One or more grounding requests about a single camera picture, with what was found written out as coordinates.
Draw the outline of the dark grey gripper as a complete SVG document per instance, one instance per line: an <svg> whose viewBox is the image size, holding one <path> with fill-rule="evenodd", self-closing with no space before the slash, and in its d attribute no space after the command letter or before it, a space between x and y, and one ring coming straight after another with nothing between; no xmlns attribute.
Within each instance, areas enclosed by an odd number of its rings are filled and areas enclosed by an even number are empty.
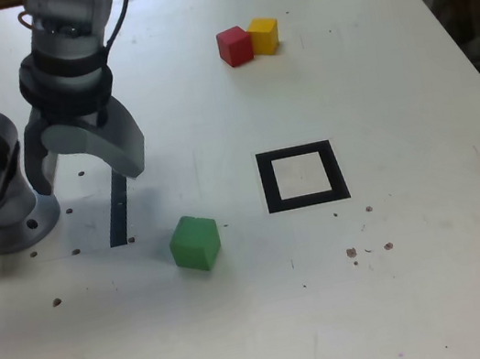
<svg viewBox="0 0 480 359"><path fill-rule="evenodd" d="M32 108L24 131L24 170L33 190L43 196L53 193L57 154L95 156L120 175L137 178L145 167L144 141L134 117L115 98L85 115Z"/></svg>

